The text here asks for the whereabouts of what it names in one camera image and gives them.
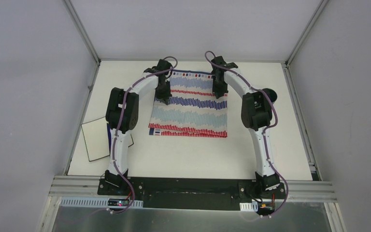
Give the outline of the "white square plate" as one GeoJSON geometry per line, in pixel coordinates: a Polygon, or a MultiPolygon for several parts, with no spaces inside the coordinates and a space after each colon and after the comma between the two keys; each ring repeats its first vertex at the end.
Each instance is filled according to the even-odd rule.
{"type": "Polygon", "coordinates": [[[107,126],[105,117],[81,125],[89,162],[109,157],[107,126]]]}

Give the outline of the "patterned cloth napkin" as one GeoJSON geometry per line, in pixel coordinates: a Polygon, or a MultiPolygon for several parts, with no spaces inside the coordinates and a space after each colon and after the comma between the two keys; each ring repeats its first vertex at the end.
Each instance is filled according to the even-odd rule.
{"type": "Polygon", "coordinates": [[[168,104],[154,101],[149,134],[226,138],[228,95],[216,98],[213,80],[208,72],[174,70],[168,104]]]}

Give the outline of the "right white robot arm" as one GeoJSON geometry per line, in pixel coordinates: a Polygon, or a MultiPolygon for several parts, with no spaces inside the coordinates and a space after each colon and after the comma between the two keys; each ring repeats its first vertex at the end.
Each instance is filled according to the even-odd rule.
{"type": "Polygon", "coordinates": [[[228,87],[241,97],[241,120],[249,130],[256,156],[257,170],[255,192],[261,198],[273,194],[280,185],[280,176],[275,170],[268,130],[275,126],[273,119],[277,95],[269,88],[256,89],[242,77],[235,63],[227,63],[222,56],[209,60],[212,66],[212,92],[219,99],[228,93],[228,87]]]}

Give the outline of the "dark green mug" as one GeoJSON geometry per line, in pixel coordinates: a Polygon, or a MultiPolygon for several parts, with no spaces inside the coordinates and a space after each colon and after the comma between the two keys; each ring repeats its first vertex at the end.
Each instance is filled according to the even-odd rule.
{"type": "Polygon", "coordinates": [[[270,88],[264,88],[263,91],[267,94],[272,104],[274,104],[278,98],[277,93],[273,89],[270,89],[270,88]]]}

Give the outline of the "dark blue plastic knife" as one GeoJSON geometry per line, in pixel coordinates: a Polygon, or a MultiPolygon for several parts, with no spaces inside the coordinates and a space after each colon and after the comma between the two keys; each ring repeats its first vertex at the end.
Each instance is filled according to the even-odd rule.
{"type": "Polygon", "coordinates": [[[107,138],[108,138],[109,154],[111,154],[111,142],[112,142],[111,129],[110,129],[109,123],[106,123],[106,126],[107,126],[107,138]]]}

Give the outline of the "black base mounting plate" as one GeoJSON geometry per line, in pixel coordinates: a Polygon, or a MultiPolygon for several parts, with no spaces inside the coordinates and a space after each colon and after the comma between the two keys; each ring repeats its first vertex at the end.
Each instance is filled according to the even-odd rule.
{"type": "Polygon", "coordinates": [[[286,185],[261,191],[250,179],[128,178],[133,189],[127,193],[100,179],[97,194],[143,201],[144,208],[240,211],[240,203],[257,202],[267,207],[286,198],[286,185]]]}

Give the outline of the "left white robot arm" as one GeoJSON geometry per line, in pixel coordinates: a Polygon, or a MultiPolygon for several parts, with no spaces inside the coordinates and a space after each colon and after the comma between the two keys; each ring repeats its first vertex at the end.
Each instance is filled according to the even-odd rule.
{"type": "Polygon", "coordinates": [[[104,180],[115,195],[133,189],[127,178],[128,147],[139,119],[139,101],[151,91],[165,105],[172,97],[169,78],[176,65],[168,60],[168,57],[160,59],[156,66],[144,70],[141,78],[127,89],[114,87],[111,90],[105,114],[110,134],[110,162],[104,180]]]}

